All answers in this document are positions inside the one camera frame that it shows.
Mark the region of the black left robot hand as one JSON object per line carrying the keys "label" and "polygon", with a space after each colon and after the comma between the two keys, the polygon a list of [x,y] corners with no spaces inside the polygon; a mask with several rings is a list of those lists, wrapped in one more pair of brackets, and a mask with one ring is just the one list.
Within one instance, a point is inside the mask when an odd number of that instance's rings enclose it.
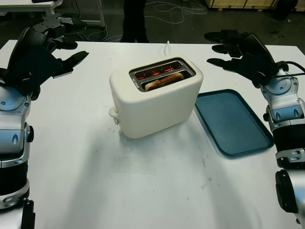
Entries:
{"label": "black left robot hand", "polygon": [[14,67],[17,61],[38,45],[41,45],[50,53],[56,49],[76,49],[78,44],[65,38],[64,35],[84,31],[86,27],[87,23],[78,19],[63,17],[60,13],[43,17],[40,23],[23,30],[10,56],[8,68]]}

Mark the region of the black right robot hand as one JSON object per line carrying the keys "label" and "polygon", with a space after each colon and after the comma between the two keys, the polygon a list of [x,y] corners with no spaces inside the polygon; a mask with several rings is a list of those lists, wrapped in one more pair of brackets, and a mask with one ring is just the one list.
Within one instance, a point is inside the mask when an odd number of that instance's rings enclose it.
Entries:
{"label": "black right robot hand", "polygon": [[208,63],[237,73],[252,81],[255,86],[267,85],[279,72],[270,52],[253,33],[221,30],[206,33],[204,37],[217,43],[212,46],[214,52],[228,54],[232,58],[229,61],[210,58]]}

